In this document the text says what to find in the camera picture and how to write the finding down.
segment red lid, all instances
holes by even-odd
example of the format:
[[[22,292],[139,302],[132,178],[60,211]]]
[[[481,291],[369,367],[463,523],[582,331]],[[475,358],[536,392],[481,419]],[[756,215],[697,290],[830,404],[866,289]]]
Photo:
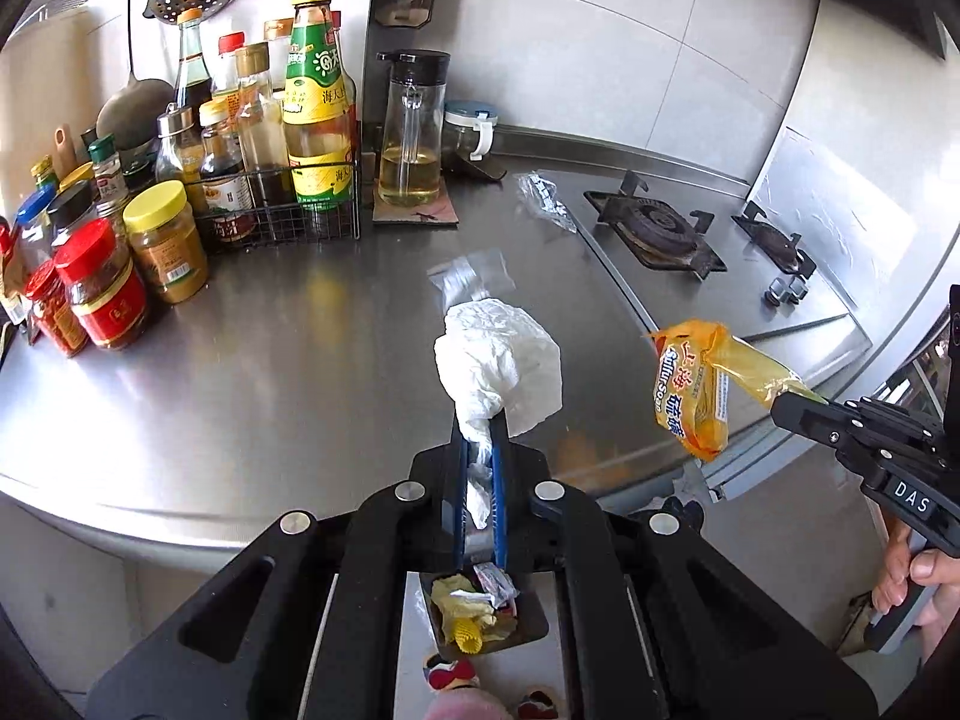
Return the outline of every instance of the red lid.
[[[56,275],[56,269],[54,268],[54,261],[47,260],[27,279],[23,293],[27,296],[27,299],[36,300],[40,295],[43,295],[46,290],[50,289],[50,285],[54,280],[59,281],[59,277]]]
[[[76,284],[97,271],[113,253],[116,237],[105,218],[88,221],[54,256],[56,272],[64,284]]]
[[[231,32],[217,41],[217,50],[221,53],[235,52],[243,46],[244,39],[243,32]]]

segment blue jar lid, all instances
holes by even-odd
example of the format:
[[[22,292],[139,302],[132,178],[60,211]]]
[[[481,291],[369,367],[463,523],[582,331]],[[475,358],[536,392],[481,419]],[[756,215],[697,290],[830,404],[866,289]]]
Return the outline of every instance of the blue jar lid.
[[[489,103],[479,103],[478,100],[450,100],[443,109],[454,116],[462,116],[466,119],[478,119],[481,114],[487,114],[487,119],[494,119],[498,116],[496,107]]]
[[[53,184],[44,184],[23,201],[20,210],[16,212],[16,221],[22,227],[37,217],[50,201],[56,197],[56,187]]]

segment red label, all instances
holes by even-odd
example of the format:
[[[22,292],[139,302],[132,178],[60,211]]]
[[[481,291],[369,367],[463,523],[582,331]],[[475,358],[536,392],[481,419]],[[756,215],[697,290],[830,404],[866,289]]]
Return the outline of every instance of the red label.
[[[146,290],[130,261],[103,295],[93,302],[74,306],[73,311],[93,343],[106,346],[130,330],[146,307]]]

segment glass pitcher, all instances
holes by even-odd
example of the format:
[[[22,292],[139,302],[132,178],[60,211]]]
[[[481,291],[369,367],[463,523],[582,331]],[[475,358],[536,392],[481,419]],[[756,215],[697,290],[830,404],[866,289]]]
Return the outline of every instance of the glass pitcher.
[[[394,205],[421,205],[440,192],[440,132],[450,55],[400,50],[377,55],[394,63],[383,122],[379,194]]]

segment human hand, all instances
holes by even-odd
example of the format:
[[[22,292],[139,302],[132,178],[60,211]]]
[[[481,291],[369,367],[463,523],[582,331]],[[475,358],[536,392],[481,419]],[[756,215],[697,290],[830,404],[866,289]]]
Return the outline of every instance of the human hand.
[[[916,625],[923,634],[923,659],[926,660],[940,643],[960,608],[960,560],[947,557],[940,550],[920,552],[913,560],[907,540],[910,526],[898,522],[890,533],[890,541],[883,554],[883,569],[874,587],[874,608],[886,614],[904,603],[907,577],[917,584],[939,584],[940,588],[923,607]]]

